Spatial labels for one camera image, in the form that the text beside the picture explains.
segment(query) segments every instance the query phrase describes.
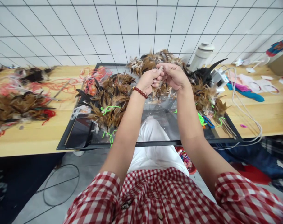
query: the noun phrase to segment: forearm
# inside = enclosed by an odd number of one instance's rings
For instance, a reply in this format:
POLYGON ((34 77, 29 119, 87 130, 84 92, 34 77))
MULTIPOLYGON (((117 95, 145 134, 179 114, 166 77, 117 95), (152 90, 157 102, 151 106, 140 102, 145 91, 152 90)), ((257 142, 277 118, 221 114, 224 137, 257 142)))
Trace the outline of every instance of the forearm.
POLYGON ((224 172, 238 172, 204 138, 192 89, 182 90, 178 91, 177 96, 178 125, 182 145, 210 192, 215 195, 217 177, 224 172))
POLYGON ((145 98, 137 91, 133 91, 123 115, 119 128, 116 131, 113 145, 100 172, 115 173, 123 183, 131 164, 135 144, 138 138, 141 116, 145 98))

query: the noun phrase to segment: gray floor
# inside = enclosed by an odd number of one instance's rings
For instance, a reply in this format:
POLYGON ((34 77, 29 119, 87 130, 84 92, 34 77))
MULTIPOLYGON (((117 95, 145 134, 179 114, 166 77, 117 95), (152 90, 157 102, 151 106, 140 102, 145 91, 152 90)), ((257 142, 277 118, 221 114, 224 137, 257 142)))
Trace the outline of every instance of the gray floor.
MULTIPOLYGON (((53 176, 49 179, 47 187, 72 178, 74 179, 45 190, 45 199, 49 204, 59 204, 65 201, 71 195, 74 189, 75 192, 65 203, 54 208, 45 204, 43 201, 43 192, 36 193, 19 213, 13 224, 62 223, 68 208, 76 196, 91 183, 93 178, 99 172, 104 160, 107 157, 108 151, 109 149, 86 151, 81 157, 75 156, 73 153, 66 153, 66 155, 63 157, 63 165, 74 164, 79 168, 79 184, 75 189, 78 181, 78 178, 74 178, 78 176, 76 168, 72 166, 65 166, 53 174, 53 176)), ((215 201, 198 172, 196 172, 194 175, 191 175, 190 178, 195 181, 195 183, 201 188, 207 197, 215 201)), ((44 189, 45 184, 46 181, 41 185, 39 190, 44 189)), ((283 193, 280 191, 269 186, 261 186, 265 187, 269 191, 272 191, 283 200, 283 193)))

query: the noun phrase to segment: table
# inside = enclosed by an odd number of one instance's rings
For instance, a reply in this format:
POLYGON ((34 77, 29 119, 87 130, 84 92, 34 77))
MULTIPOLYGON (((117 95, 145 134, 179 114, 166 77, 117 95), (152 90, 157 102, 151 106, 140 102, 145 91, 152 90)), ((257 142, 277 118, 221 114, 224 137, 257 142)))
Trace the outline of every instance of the table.
MULTIPOLYGON (((54 80, 58 78, 78 77, 79 72, 83 68, 86 68, 86 66, 58 67, 52 72, 50 78, 54 80)), ((265 102, 262 103, 239 94, 240 98, 252 116, 262 125, 263 136, 283 134, 283 85, 278 82, 279 77, 275 76, 266 66, 256 67, 255 70, 256 73, 252 74, 253 79, 259 79, 260 75, 272 76, 274 78, 272 84, 280 90, 280 94, 262 93, 261 95, 265 98, 265 102)), ((243 67, 237 67, 237 72, 238 74, 247 74, 243 67)), ((11 70, 3 71, 0 73, 0 77, 10 73, 11 70)), ((226 89, 223 95, 226 96, 222 100, 226 101, 227 105, 232 105, 232 91, 226 89)), ((74 99, 74 95, 72 96, 67 93, 60 93, 58 98, 69 100, 63 103, 52 102, 50 104, 50 106, 57 108, 57 115, 51 118, 44 126, 41 125, 43 123, 42 121, 34 121, 30 124, 24 124, 23 130, 19 130, 19 126, 12 127, 6 131, 4 136, 0 137, 0 157, 73 151, 57 151, 56 148, 69 122, 76 99, 74 99)), ((242 138, 256 136, 258 133, 257 126, 242 114, 236 106, 231 106, 227 112, 242 138), (240 124, 244 124, 248 128, 242 128, 240 124)), ((216 127, 216 131, 220 138, 228 137, 222 128, 216 127)))

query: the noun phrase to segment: red gingham shirt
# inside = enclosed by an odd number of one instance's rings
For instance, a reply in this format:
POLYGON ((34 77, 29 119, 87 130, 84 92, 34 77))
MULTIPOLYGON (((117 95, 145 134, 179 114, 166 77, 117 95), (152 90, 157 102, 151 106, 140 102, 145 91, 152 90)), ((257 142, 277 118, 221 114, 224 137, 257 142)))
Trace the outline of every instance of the red gingham shirt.
POLYGON ((123 186, 99 173, 73 202, 64 224, 81 223, 283 223, 283 202, 234 173, 215 184, 217 204, 174 167, 137 170, 123 186))

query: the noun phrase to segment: hand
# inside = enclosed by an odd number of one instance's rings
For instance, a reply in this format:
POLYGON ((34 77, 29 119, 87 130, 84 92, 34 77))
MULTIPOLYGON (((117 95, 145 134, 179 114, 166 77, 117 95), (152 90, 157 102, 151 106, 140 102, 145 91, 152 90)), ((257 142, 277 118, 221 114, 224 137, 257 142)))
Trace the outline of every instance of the hand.
POLYGON ((142 92, 149 95, 154 88, 158 88, 160 85, 160 81, 162 80, 162 76, 164 72, 152 69, 146 71, 140 78, 139 82, 137 83, 136 87, 139 88, 142 92))
POLYGON ((169 63, 157 64, 156 68, 163 65, 163 81, 166 81, 174 90, 190 86, 190 81, 180 66, 169 63))

